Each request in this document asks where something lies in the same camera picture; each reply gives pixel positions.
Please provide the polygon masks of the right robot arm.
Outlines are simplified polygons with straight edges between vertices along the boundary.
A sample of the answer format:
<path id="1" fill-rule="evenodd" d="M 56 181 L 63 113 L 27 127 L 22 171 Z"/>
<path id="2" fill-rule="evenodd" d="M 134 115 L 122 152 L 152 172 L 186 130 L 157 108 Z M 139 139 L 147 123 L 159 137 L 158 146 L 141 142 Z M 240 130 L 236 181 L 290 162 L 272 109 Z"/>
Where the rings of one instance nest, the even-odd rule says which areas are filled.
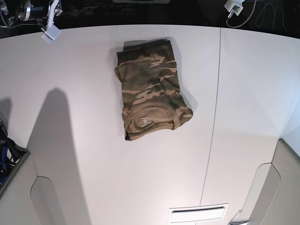
<path id="1" fill-rule="evenodd" d="M 0 27 L 13 29 L 25 25 L 43 25 L 54 7 L 53 17 L 63 12 L 60 0 L 2 0 L 0 2 Z"/>

